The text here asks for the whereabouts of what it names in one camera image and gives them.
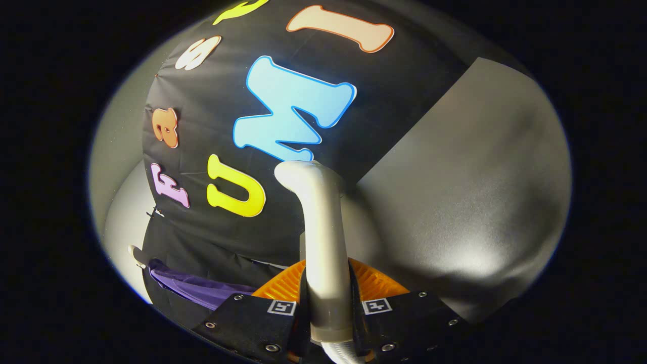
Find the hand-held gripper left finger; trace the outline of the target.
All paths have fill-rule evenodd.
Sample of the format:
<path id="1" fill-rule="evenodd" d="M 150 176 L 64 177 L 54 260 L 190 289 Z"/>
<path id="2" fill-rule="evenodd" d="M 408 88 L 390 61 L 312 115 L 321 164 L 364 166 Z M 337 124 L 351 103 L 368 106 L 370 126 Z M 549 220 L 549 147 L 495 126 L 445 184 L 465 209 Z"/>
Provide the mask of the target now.
<path id="1" fill-rule="evenodd" d="M 192 332 L 242 362 L 301 362 L 310 345 L 305 260 L 256 292 L 233 292 Z"/>

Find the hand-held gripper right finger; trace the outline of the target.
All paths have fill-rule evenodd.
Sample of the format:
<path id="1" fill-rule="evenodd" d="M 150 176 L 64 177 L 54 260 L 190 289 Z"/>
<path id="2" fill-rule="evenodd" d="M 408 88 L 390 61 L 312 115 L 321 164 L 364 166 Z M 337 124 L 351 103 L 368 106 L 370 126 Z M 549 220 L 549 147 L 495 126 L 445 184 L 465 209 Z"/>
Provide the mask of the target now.
<path id="1" fill-rule="evenodd" d="M 430 363 L 474 331 L 429 290 L 409 290 L 355 259 L 349 271 L 353 341 L 368 363 Z"/>

